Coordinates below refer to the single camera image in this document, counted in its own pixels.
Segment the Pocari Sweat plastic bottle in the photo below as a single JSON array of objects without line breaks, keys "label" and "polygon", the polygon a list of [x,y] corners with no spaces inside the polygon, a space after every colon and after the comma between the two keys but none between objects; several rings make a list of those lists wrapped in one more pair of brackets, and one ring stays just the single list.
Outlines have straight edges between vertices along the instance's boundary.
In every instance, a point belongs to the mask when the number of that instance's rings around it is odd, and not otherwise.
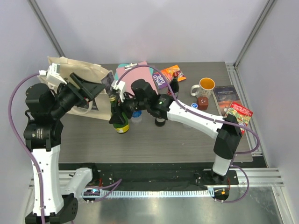
[{"label": "Pocari Sweat plastic bottle", "polygon": [[140,123],[142,121],[142,111],[136,111],[132,113],[131,122]]}]

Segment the green glass bottle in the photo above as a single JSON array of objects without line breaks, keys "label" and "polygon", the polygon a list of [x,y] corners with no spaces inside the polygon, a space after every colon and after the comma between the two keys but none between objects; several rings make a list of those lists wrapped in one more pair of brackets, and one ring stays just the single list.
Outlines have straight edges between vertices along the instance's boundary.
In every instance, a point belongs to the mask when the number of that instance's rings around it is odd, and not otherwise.
[{"label": "green glass bottle", "polygon": [[111,118],[109,124],[113,125],[114,129],[119,134],[124,134],[129,130],[128,117],[121,110],[115,96],[110,96]]}]

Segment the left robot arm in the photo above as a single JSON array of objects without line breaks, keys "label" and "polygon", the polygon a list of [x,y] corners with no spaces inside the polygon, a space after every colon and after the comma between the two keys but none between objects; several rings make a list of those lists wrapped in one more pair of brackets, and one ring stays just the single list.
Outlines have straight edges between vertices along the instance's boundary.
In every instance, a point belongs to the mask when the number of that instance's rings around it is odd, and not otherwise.
[{"label": "left robot arm", "polygon": [[32,156],[35,202],[27,224],[65,224],[73,221],[84,188],[95,186],[100,179],[94,163],[82,164],[66,187],[59,181],[59,154],[63,124],[61,118],[75,105],[94,100],[105,88],[102,83],[85,81],[71,73],[72,83],[62,81],[56,92],[39,83],[26,91],[28,124],[25,145]]}]

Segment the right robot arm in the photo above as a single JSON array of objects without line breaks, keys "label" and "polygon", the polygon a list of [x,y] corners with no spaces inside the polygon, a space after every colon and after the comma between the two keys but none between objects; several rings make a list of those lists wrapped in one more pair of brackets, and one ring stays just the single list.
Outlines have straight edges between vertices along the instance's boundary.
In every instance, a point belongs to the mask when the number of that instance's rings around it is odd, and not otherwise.
[{"label": "right robot arm", "polygon": [[172,96],[156,93],[143,79],[131,84],[133,95],[126,92],[123,81],[113,81],[110,89],[113,96],[118,97],[111,107],[110,124],[122,126],[133,112],[145,110],[157,119],[160,126],[171,120],[199,130],[215,140],[215,161],[211,171],[204,176],[206,181],[212,184],[227,181],[227,172],[242,138],[236,117],[228,115],[224,118],[194,109]]}]

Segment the Coca-Cola glass bottle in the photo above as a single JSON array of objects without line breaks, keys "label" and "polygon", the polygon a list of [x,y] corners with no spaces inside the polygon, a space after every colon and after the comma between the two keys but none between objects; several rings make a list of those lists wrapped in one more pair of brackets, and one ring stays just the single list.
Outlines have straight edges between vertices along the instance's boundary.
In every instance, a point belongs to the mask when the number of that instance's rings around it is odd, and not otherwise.
[{"label": "Coca-Cola glass bottle", "polygon": [[176,98],[178,97],[178,92],[179,92],[178,77],[179,77],[179,72],[175,71],[173,72],[172,80],[170,81],[170,87]]},{"label": "Coca-Cola glass bottle", "polygon": [[166,120],[163,118],[155,118],[155,125],[158,127],[164,126],[166,123]]}]

